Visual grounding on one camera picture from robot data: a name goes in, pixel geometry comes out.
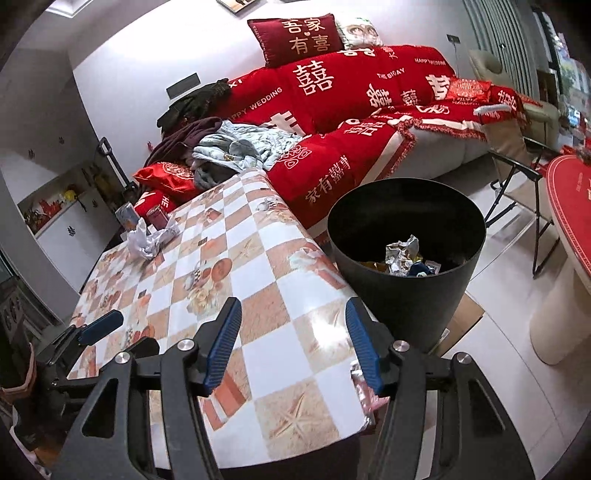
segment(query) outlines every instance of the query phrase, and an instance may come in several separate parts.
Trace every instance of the tile pattern tablecloth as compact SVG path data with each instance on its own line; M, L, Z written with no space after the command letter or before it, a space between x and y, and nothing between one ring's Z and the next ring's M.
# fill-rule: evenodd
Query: tile pattern tablecloth
M235 176L173 215L181 235L156 259L132 260L123 243L99 260L72 323L117 309L124 324L87 348L69 378L96 375L142 336L162 353L235 296L243 319L228 370L199 399L219 466L289 458L360 431L344 314L354 293L264 172ZM167 468L160 396L150 397L155 462Z

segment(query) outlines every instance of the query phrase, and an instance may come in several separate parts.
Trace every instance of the table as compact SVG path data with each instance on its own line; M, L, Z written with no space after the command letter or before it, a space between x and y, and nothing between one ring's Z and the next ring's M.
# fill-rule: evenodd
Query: table
M531 319L530 339L538 357L555 365L591 335L591 166L575 155L556 158L546 185L568 260Z
M247 170L173 215L181 234L154 260L133 260L126 242L102 255L72 323L117 309L124 324L87 348L69 378L95 376L143 336L163 353L235 296L242 326L226 375L199 399L219 467L301 455L362 430L344 313L354 292L265 173ZM158 392L150 406L155 464L169 468Z

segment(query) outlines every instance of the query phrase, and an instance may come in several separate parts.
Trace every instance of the trash can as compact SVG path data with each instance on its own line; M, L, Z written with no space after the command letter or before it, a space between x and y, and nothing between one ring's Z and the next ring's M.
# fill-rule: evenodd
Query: trash can
M484 218L465 195L442 183L394 178L368 183L332 207L328 234L337 266L394 338L430 351L455 313L486 238ZM384 262L386 245L418 238L427 277L395 277L362 265Z

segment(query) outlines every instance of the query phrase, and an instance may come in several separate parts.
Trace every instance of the red round table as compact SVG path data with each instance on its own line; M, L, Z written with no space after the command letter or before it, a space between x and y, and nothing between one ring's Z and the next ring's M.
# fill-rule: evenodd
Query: red round table
M569 258L531 319L530 339L538 357L555 365L591 335L591 166L575 155L556 158L546 185Z

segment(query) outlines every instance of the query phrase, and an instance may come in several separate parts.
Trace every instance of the small canister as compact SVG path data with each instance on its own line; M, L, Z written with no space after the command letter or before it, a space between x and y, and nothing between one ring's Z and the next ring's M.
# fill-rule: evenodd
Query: small canister
M123 228L128 232L135 230L138 227L139 215L135 211L134 206L129 202L119 207L115 212L115 216Z
M160 205L156 205L154 208L150 209L150 211L146 213L146 217L150 223L154 225L156 230L162 230L166 228L166 225L168 224L168 214Z

